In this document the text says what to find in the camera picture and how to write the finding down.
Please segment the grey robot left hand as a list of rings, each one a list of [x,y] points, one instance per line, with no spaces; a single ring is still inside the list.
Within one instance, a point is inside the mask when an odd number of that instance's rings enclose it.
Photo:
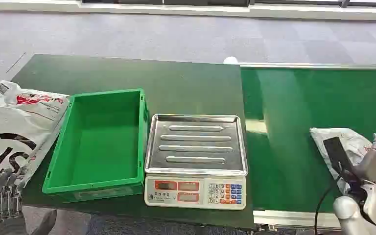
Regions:
[[[0,235],[26,235],[26,221],[22,211],[24,182],[15,185],[17,175],[11,168],[0,174]]]

